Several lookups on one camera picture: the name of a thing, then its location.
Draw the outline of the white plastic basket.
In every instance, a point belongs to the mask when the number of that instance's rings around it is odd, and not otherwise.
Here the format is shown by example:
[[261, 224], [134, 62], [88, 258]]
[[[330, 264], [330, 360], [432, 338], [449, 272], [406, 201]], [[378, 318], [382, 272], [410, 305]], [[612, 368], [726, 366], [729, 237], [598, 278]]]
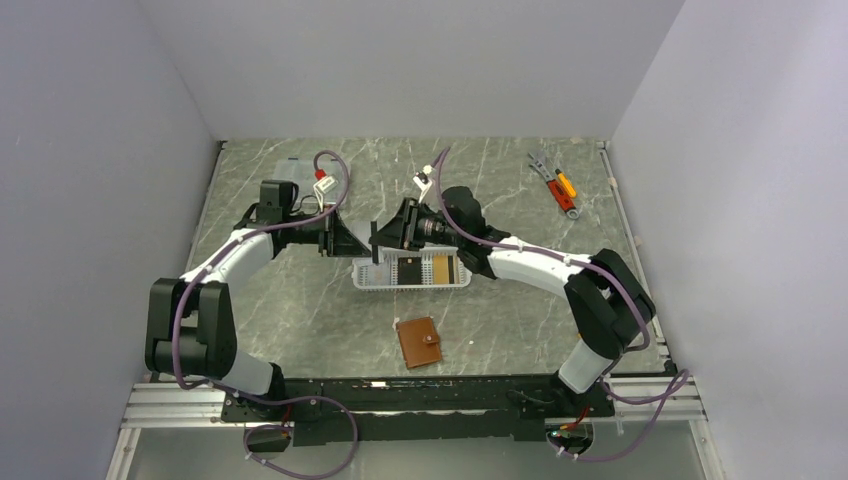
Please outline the white plastic basket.
[[363, 291], [459, 289], [471, 283], [456, 247], [427, 246], [420, 251], [382, 249], [372, 258], [352, 260], [352, 281]]

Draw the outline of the gold credit card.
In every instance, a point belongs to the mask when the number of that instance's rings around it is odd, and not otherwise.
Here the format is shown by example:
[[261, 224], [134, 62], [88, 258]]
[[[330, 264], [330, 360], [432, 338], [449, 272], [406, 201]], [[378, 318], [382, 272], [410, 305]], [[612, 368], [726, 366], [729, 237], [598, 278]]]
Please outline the gold credit card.
[[433, 285], [454, 285], [458, 283], [458, 270], [454, 255], [434, 255], [431, 272]]

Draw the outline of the white striped card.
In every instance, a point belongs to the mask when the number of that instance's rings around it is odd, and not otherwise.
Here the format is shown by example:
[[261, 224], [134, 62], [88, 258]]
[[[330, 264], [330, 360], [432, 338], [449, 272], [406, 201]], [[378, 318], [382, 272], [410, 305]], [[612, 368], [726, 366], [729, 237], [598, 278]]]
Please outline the white striped card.
[[391, 265], [388, 263], [368, 264], [365, 285], [371, 288], [394, 286]]

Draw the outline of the brown leather card holder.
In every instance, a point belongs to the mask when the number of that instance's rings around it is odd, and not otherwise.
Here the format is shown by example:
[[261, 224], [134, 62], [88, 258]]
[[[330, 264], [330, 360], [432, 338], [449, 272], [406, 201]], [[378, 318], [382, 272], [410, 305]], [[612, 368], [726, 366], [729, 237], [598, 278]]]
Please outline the brown leather card holder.
[[441, 338], [431, 317], [399, 322], [395, 330], [407, 369], [415, 369], [442, 360]]

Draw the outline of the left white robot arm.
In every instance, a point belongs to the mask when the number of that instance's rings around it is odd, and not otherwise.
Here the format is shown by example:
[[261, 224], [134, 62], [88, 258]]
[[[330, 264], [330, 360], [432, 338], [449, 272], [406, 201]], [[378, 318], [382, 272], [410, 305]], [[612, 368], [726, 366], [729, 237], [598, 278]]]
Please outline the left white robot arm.
[[262, 182], [258, 201], [221, 248], [181, 277], [152, 285], [144, 352], [150, 371], [211, 380], [248, 396], [248, 407], [264, 420], [285, 411], [288, 394], [281, 368], [238, 345], [233, 294], [291, 244], [315, 245], [325, 257], [371, 254], [335, 211], [296, 211], [298, 197], [294, 182]]

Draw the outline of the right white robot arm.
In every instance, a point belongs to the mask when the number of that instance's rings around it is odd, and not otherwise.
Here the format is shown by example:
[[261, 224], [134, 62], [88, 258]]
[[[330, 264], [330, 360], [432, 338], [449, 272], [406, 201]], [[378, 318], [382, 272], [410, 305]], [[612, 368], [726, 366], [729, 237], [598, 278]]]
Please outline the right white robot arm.
[[569, 254], [527, 243], [489, 225], [480, 203], [464, 186], [441, 195], [439, 210], [403, 199], [395, 216], [371, 232], [373, 246], [417, 251], [428, 244], [454, 247], [473, 274], [517, 281], [567, 300], [579, 340], [559, 367], [551, 388], [557, 411], [574, 415], [590, 389], [625, 353], [650, 343], [656, 306], [615, 251]]

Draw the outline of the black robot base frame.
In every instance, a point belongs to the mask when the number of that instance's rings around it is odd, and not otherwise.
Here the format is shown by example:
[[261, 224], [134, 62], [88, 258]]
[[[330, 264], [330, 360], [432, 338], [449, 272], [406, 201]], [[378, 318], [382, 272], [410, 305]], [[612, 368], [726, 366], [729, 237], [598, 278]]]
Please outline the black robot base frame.
[[548, 428], [615, 410], [598, 387], [568, 392], [551, 374], [384, 378], [290, 378], [292, 408], [262, 408], [226, 395], [225, 424], [287, 419], [296, 446], [362, 441], [510, 438], [541, 441]]

